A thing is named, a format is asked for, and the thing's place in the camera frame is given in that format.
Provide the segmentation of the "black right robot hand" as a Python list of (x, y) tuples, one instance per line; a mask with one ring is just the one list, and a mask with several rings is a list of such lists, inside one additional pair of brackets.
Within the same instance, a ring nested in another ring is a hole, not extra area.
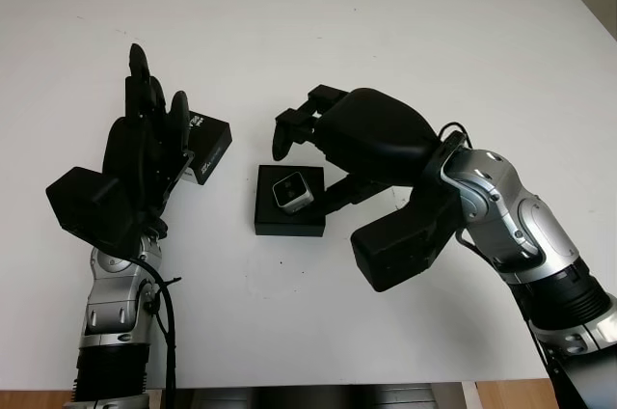
[(272, 155), (283, 160), (309, 142), (347, 173), (308, 206), (325, 216), (392, 187), (412, 187), (441, 144), (414, 108), (372, 88), (351, 92), (319, 85), (300, 107), (275, 118)]

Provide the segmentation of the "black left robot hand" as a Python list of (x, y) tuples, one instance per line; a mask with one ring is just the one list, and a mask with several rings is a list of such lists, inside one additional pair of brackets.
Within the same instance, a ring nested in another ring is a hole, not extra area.
[(150, 74), (147, 55), (137, 43), (130, 46), (129, 70), (124, 115), (110, 129), (102, 171), (124, 186), (140, 231), (163, 239), (168, 226), (162, 214), (194, 158), (188, 97), (178, 91), (166, 107), (161, 84)]

